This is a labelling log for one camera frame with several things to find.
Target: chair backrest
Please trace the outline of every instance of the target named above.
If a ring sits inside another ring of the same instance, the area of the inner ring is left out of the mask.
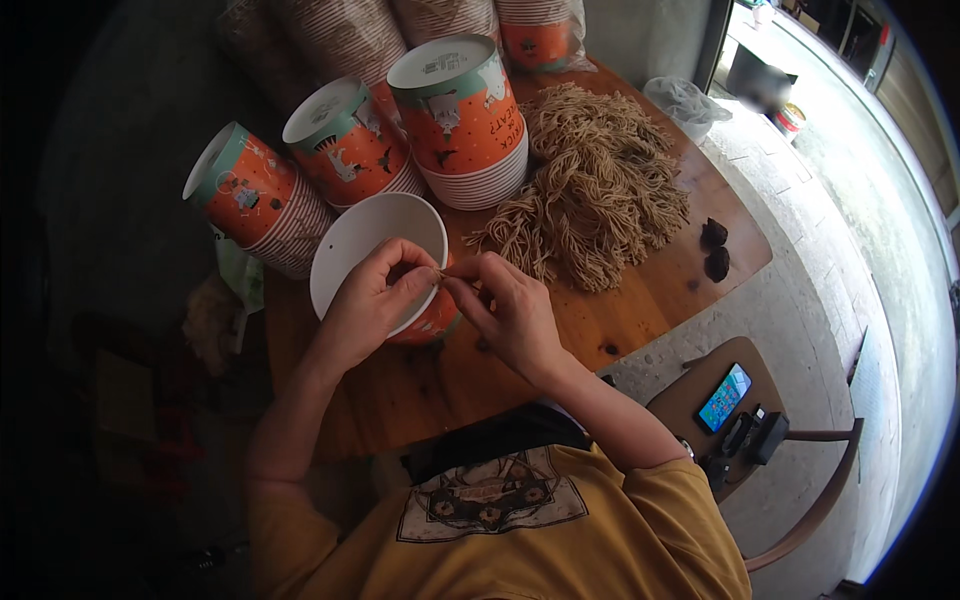
[[[807,509],[804,516],[801,517],[793,529],[788,531],[785,536],[770,547],[769,550],[751,559],[743,557],[747,565],[747,572],[753,572],[764,566],[774,563],[787,554],[793,552],[797,547],[804,543],[813,532],[820,527],[833,509],[840,493],[843,491],[850,477],[850,471],[853,468],[853,459],[856,457],[856,450],[860,444],[860,434],[863,433],[863,419],[853,420],[853,429],[850,431],[791,431],[787,434],[787,440],[799,442],[840,442],[847,440],[847,449],[840,459],[833,476],[827,482],[824,490],[820,492],[816,501]]]

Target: stack of paper bowls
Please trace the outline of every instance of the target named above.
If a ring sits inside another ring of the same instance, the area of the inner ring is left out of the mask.
[[[357,77],[304,100],[287,120],[283,141],[339,212],[380,192],[423,194],[406,139]]]
[[[284,114],[317,88],[315,76],[276,22],[267,0],[237,0],[217,17],[227,52]]]
[[[499,41],[493,0],[394,0],[403,35],[413,46],[455,34],[480,34]]]
[[[355,75],[395,113],[387,71],[407,51],[387,0],[273,0],[294,42],[327,80]]]
[[[510,59],[528,71],[564,68],[573,35],[572,9],[577,4],[580,0],[495,0]]]
[[[437,198],[482,210],[515,194],[527,172],[527,128],[489,37],[428,42],[398,60],[387,83],[414,160]]]
[[[183,199],[243,251],[292,279],[310,275],[317,245],[337,217],[293,164],[236,122],[206,145]]]

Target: barcode label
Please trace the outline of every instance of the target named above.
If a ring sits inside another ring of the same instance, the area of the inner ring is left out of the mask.
[[[436,71],[454,71],[460,68],[460,53],[441,54],[423,66],[423,73],[429,75]]]

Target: person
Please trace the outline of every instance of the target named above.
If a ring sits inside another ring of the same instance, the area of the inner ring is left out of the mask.
[[[415,268],[388,285],[401,263]],[[534,403],[445,434],[433,471],[426,461],[417,485],[383,497],[338,541],[302,485],[324,411],[344,373],[439,276],[426,251],[385,240],[350,272],[253,433],[246,485],[257,595],[750,597],[706,476],[653,415],[561,346],[547,288],[492,252],[444,273],[464,317],[558,410]]]

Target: yellow t-shirt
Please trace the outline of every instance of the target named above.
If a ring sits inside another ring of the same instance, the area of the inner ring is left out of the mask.
[[[550,445],[384,498],[342,543],[305,500],[250,506],[270,598],[749,598],[703,471]]]

